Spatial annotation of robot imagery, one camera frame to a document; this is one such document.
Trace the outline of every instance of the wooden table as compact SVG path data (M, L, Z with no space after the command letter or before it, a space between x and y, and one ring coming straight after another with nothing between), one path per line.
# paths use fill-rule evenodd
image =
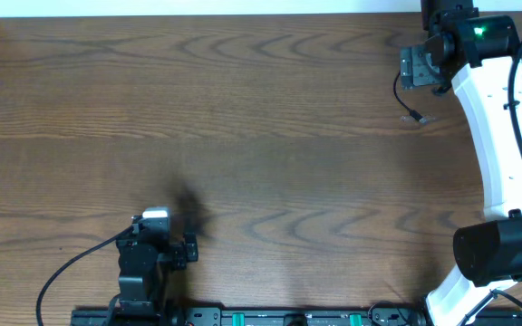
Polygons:
M434 289L454 231L483 221L482 185L452 93L401 91L424 127L392 96L400 47L424 36L418 14L0 19L0 325L35 324L58 267L180 182L209 218L174 293L301 307ZM106 305L117 259L63 273L46 325Z

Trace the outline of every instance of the green led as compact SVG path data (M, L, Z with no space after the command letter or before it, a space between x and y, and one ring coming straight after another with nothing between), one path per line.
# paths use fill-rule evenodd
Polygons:
M477 36L482 36L482 34L485 33L485 29L482 27L475 27L475 34Z

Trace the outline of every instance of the white backdrop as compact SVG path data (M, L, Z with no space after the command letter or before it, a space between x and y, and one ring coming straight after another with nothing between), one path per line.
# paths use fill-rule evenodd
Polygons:
M475 0L481 11L522 10L522 0ZM0 17L419 12L420 0L0 0Z

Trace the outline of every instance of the wood grain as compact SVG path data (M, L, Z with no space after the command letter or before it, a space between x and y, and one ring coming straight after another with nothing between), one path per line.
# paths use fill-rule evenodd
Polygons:
M482 220L456 99L401 92L437 118L421 128L392 97L400 46L423 38L417 14L1 19L0 325L34 324L48 277L171 204L174 180L210 213L176 293L419 299L454 264L454 231ZM68 269L46 325L105 305L117 257L110 246Z

